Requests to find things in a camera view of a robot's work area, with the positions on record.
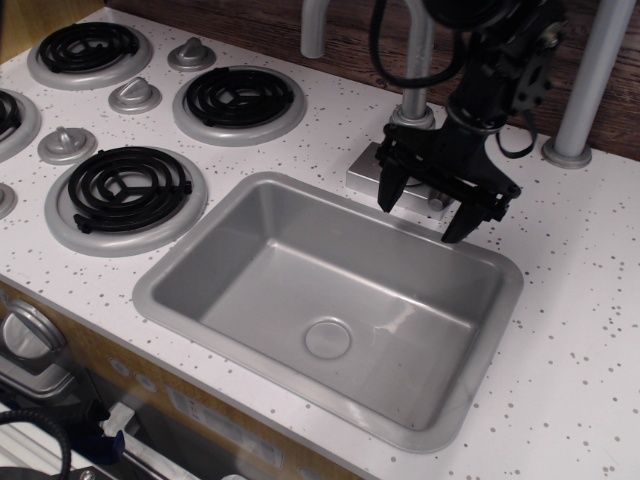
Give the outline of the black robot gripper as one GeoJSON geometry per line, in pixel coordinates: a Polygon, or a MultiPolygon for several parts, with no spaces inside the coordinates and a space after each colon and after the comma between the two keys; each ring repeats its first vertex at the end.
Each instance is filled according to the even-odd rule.
{"type": "Polygon", "coordinates": [[[450,102],[439,129],[420,130],[389,123],[376,157],[381,165],[377,202],[390,212],[410,177],[461,203],[441,237],[457,244],[484,220],[500,220],[520,187],[489,159],[487,138],[500,132],[509,112],[491,108],[474,112],[450,102]]]}

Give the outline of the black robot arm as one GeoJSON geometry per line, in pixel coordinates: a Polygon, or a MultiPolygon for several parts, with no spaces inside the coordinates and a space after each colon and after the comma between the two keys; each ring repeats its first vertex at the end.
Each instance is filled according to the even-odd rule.
{"type": "Polygon", "coordinates": [[[422,78],[386,71],[379,34],[386,4],[375,4],[369,50],[378,73],[406,89],[437,85],[459,75],[449,95],[441,128],[419,130],[389,123],[376,156],[382,167],[377,201],[392,210],[409,179],[417,179],[459,201],[442,236],[445,243],[465,239],[481,222],[501,220],[520,187],[488,157],[485,143],[499,136],[512,116],[523,116],[532,137],[531,111],[551,87],[554,55],[564,38],[566,9],[560,1],[426,1],[427,13],[452,30],[453,54],[447,68],[422,78]]]}

